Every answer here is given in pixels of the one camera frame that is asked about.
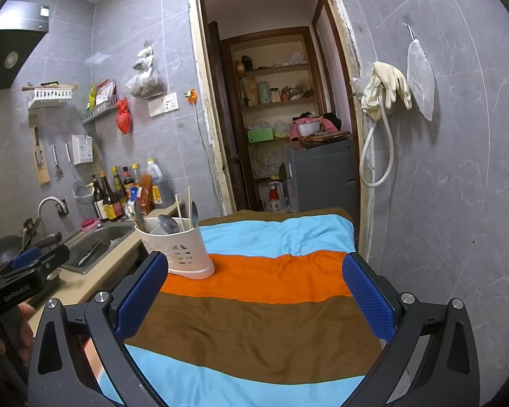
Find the light blue stripe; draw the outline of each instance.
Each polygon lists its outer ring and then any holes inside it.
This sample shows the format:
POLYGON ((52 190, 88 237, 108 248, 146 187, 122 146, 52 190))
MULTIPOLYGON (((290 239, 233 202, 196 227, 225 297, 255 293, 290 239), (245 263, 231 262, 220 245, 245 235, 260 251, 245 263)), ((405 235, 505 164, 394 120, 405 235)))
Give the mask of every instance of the light blue stripe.
MULTIPOLYGON (((126 346, 134 361, 170 407, 339 407, 363 376, 317 384, 268 384, 234 378, 206 367, 126 346)), ((100 387, 120 402, 104 373, 100 387)))
POLYGON ((353 252, 353 225, 335 214, 288 218, 284 222, 245 220, 202 226, 210 254, 270 257, 319 250, 353 252))

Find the human hand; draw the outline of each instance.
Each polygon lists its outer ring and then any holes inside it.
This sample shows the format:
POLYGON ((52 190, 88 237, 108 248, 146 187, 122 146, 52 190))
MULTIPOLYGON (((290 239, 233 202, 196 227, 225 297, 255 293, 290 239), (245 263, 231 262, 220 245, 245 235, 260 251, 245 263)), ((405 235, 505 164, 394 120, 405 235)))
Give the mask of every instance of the human hand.
MULTIPOLYGON (((19 331, 21 349, 18 351, 18 353, 23 364, 28 367, 28 364, 30 363, 30 357, 32 356, 32 348, 34 346, 34 334, 27 320, 36 313, 36 310, 28 303, 20 303, 19 310, 23 320, 21 322, 19 331)), ((0 355, 5 353, 6 346, 0 339, 0 355)))

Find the metal screw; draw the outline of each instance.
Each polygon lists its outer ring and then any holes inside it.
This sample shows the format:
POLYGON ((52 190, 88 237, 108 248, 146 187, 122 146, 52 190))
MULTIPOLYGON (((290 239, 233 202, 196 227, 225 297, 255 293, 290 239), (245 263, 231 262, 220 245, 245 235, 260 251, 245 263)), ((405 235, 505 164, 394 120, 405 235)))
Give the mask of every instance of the metal screw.
POLYGON ((464 303, 459 298, 453 298, 453 307, 455 309, 462 309, 464 307, 464 303))
POLYGON ((56 307, 56 305, 58 304, 58 299, 56 298, 51 298, 49 301, 47 301, 47 304, 46 306, 49 308, 49 309, 52 309, 54 307, 56 307))
POLYGON ((401 299, 405 304, 411 304, 415 302, 415 296, 408 292, 402 293, 401 299))
POLYGON ((104 303, 104 301, 107 301, 107 299, 110 297, 110 295, 106 292, 106 291, 103 291, 103 292, 98 292, 95 296, 94 296, 94 299, 98 302, 98 303, 104 303))

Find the pink cloth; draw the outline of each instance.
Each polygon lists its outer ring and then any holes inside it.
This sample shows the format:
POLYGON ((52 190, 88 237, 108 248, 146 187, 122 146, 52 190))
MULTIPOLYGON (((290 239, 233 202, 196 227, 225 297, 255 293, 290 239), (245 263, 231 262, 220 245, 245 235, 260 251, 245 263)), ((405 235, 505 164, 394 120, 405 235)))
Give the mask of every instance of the pink cloth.
POLYGON ((301 118, 296 119, 292 123, 292 127, 290 128, 290 140, 293 140, 294 138, 300 138, 300 134, 298 133, 298 124, 299 123, 306 123, 306 122, 313 122, 313 121, 321 121, 321 124, 324 125, 324 131, 329 133, 335 133, 336 131, 339 131, 334 124, 332 124, 332 121, 330 119, 324 119, 324 118, 301 118))

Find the red plastic bag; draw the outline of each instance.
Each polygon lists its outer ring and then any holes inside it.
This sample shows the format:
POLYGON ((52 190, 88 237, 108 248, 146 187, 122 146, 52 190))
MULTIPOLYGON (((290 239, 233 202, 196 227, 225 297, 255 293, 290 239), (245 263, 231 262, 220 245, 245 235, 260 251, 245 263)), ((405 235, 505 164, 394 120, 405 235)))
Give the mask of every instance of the red plastic bag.
POLYGON ((132 116, 130 115, 130 110, 128 110, 126 97, 117 101, 117 108, 119 109, 117 127, 119 127, 123 134, 128 134, 132 128, 132 116))

